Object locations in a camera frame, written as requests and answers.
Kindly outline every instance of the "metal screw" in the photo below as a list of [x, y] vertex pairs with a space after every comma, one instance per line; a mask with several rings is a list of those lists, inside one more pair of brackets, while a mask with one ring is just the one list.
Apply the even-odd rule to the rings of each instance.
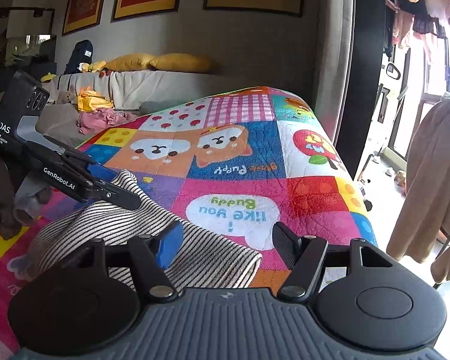
[[169, 298], [173, 295], [173, 289], [169, 286], [155, 286], [150, 288], [150, 295], [156, 298]]
[[288, 298], [300, 298], [305, 295], [305, 288], [300, 286], [286, 286], [280, 292]]

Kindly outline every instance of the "speech bubble print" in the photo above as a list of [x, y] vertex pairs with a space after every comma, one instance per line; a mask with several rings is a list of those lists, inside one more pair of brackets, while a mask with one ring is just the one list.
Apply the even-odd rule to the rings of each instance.
[[195, 225], [214, 233], [245, 237], [258, 251], [274, 248], [272, 228], [280, 218], [275, 202], [253, 195], [204, 195], [192, 200], [186, 215]]

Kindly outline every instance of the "colorful quilt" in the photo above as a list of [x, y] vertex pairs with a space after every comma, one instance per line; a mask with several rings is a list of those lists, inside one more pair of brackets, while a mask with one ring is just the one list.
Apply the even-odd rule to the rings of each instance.
[[[313, 112], [289, 92], [256, 87], [190, 101], [109, 128], [80, 149], [132, 171], [174, 214], [260, 251], [255, 287], [276, 290], [288, 275], [272, 244], [276, 221], [331, 244], [376, 244], [358, 187]], [[0, 341], [11, 351], [17, 344], [2, 317], [28, 279], [28, 243], [81, 206], [56, 192], [39, 223], [0, 249]]]

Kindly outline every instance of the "round black disc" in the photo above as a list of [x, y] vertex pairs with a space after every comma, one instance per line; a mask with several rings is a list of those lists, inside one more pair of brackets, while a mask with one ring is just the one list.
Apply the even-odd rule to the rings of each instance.
[[97, 350], [125, 333], [140, 311], [135, 292], [95, 268], [45, 272], [10, 302], [20, 345], [55, 356]]
[[336, 337], [382, 352], [428, 345], [446, 320], [437, 291], [413, 274], [392, 268], [361, 268], [330, 283], [320, 292], [315, 312]]

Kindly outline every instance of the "yellow plush toy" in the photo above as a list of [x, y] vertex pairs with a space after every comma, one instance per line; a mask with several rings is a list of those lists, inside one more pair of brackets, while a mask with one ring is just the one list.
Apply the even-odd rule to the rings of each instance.
[[106, 64], [107, 63], [105, 61], [93, 62], [88, 67], [88, 71], [91, 71], [92, 73], [96, 73], [96, 72], [102, 71]]
[[87, 64], [86, 62], [82, 62], [79, 65], [79, 70], [82, 73], [88, 73], [88, 72], [97, 73], [99, 71], [102, 71], [106, 64], [107, 63], [105, 61], [93, 62], [91, 64]]

